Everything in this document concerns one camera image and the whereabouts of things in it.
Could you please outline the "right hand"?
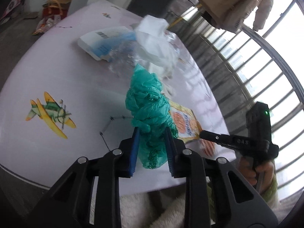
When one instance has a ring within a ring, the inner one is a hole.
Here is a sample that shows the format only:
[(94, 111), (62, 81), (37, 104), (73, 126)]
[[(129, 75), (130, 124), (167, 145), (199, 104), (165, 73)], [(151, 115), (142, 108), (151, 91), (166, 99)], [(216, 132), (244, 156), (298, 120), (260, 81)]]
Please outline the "right hand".
[(261, 175), (262, 173), (264, 174), (264, 178), (259, 190), (260, 194), (264, 193), (270, 187), (274, 178), (274, 164), (272, 161), (266, 161), (253, 169), (250, 162), (246, 158), (241, 157), (238, 170), (252, 186), (257, 185), (258, 175)]

